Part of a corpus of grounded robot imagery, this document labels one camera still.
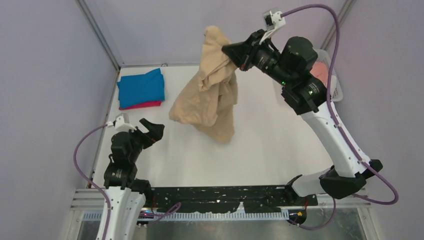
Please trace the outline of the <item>beige t shirt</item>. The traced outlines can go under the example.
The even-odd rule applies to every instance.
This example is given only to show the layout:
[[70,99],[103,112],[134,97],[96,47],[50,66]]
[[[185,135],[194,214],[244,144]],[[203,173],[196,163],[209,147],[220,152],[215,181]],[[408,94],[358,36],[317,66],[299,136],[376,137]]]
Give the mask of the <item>beige t shirt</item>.
[[236,65],[222,52],[231,42],[217,26],[204,31],[199,68],[176,97],[169,119],[192,125],[221,144],[234,134],[234,106],[238,103]]

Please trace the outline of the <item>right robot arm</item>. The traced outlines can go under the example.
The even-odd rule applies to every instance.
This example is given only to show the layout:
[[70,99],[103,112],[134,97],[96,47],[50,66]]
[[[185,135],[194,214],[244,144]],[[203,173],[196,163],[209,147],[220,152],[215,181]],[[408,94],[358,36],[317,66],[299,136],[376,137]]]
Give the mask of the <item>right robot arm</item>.
[[263,40],[264,35],[260,29],[247,40],[224,45],[221,50],[240,70],[256,67],[282,86],[284,101],[311,127],[333,163],[323,172],[298,175],[289,181],[287,202],[299,205],[306,196],[315,194],[338,200],[356,194],[383,164],[359,152],[333,104],[327,101],[327,87],[311,74],[318,58],[312,43],[293,36],[279,51],[270,39]]

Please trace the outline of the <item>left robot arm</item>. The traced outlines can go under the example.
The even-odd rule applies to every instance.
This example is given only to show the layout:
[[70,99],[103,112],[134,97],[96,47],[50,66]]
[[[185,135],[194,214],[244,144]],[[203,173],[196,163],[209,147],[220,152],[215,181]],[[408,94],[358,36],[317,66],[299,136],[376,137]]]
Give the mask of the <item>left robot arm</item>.
[[139,122],[147,132],[130,124],[124,113],[107,123],[117,132],[111,137],[109,164],[103,175],[105,203],[97,234],[99,240],[130,240],[142,207],[153,202],[150,182],[136,178],[136,162],[143,150],[162,139],[165,126],[145,118]]

